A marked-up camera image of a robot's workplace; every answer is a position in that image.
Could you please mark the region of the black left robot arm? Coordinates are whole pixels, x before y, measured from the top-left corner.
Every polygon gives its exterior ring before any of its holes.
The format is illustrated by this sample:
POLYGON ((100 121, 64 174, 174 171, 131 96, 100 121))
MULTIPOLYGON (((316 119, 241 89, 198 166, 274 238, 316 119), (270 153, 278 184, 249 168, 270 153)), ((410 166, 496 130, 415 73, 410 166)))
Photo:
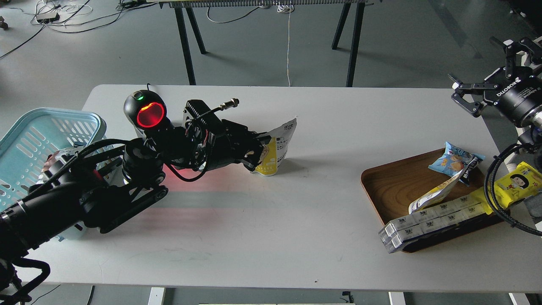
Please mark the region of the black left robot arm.
POLYGON ((29 250, 78 222, 108 233, 165 197, 164 166, 185 182, 229 164, 254 171, 272 137, 217 118, 216 112, 238 104, 232 98, 211 109, 191 99, 186 122, 174 127, 163 99, 142 89, 124 102, 124 114, 141 137, 103 139, 52 155, 30 193, 1 212, 1 289, 16 289, 1 295, 2 305, 31 301, 30 292, 50 274, 46 262, 27 258, 29 250))

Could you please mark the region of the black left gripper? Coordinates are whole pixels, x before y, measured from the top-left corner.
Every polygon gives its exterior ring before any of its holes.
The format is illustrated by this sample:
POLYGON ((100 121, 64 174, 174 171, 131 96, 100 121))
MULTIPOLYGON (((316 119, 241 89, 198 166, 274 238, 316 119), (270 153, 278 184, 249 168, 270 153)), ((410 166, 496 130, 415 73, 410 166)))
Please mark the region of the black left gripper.
POLYGON ((184 109, 183 149, 179 158, 171 160, 176 169, 193 171, 214 170, 229 164, 243 164, 253 172, 268 154, 272 137, 254 133, 245 125, 219 119, 219 111, 237 107, 239 100, 232 98, 216 108, 209 108, 203 100, 190 99, 184 109))

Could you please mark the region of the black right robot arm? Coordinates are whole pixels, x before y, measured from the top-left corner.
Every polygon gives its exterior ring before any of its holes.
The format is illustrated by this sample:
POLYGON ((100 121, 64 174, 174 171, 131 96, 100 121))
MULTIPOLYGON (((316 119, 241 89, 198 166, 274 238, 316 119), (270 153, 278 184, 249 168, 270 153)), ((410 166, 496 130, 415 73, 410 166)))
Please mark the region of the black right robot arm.
POLYGON ((478 83, 464 83, 448 75, 454 82, 455 92, 451 98, 474 117, 479 117, 482 109, 489 105, 497 108, 516 128, 528 128, 519 136, 519 141, 534 154, 535 167, 541 170, 541 46, 528 37, 507 42, 495 37, 490 40, 503 49, 505 65, 478 83))

